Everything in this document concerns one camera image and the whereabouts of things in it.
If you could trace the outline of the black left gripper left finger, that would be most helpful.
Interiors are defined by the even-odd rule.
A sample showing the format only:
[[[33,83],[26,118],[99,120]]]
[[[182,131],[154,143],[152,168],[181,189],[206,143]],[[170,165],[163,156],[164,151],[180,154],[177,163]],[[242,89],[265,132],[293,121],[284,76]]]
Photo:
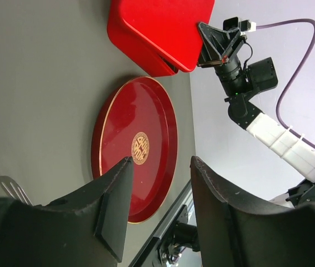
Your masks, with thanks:
[[[117,266],[123,258],[133,161],[46,206],[0,197],[0,266]]]

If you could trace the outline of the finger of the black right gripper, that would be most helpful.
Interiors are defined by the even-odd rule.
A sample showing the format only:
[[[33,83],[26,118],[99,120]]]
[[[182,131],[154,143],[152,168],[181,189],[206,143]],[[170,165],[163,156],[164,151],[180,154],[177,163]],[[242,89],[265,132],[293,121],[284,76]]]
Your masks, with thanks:
[[[239,28],[224,31],[204,22],[199,22],[197,28],[203,42],[198,67],[224,65],[237,57],[243,46],[243,34]]]

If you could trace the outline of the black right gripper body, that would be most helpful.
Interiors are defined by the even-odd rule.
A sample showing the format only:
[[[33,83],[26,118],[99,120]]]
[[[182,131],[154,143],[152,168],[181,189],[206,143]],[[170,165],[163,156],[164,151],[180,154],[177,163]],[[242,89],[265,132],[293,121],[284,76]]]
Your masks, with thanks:
[[[276,88],[278,77],[272,58],[249,65],[248,60],[240,62],[237,56],[239,50],[238,47],[233,51],[233,58],[228,62],[214,68],[226,95],[232,97],[252,91],[258,94]]]

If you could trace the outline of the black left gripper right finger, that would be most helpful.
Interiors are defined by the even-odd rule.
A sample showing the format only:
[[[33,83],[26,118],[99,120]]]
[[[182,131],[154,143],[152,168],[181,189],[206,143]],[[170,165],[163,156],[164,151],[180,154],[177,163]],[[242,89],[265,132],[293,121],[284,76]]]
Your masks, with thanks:
[[[315,201],[280,206],[197,156],[190,168],[203,266],[315,266]]]

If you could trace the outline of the red rectangular lid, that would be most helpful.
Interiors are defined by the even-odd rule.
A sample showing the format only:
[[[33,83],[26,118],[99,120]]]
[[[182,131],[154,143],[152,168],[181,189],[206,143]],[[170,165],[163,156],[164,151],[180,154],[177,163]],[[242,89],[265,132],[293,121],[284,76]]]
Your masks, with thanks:
[[[214,0],[111,1],[110,41],[152,77],[192,72],[202,48],[197,24],[209,23]]]

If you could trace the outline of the metal serving tongs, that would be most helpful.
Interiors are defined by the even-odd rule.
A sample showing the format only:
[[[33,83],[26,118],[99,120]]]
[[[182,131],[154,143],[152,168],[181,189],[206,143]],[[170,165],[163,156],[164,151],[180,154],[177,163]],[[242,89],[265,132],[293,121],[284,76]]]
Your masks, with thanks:
[[[24,204],[33,206],[31,200],[28,198],[25,191],[19,184],[9,176],[0,176],[0,186],[7,194],[7,196],[12,197]]]

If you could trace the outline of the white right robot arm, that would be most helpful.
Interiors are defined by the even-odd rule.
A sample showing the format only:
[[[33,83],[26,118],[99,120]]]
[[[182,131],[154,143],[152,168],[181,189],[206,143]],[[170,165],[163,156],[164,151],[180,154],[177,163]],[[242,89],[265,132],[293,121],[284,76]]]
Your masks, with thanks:
[[[247,44],[246,32],[259,27],[249,20],[240,21],[234,17],[225,20],[222,29],[204,22],[197,28],[203,42],[197,65],[214,68],[227,95],[229,118],[304,177],[300,184],[273,199],[273,203],[296,207],[315,202],[315,145],[295,133],[280,118],[272,119],[250,102],[254,96],[278,85],[270,57],[248,64],[237,56]]]

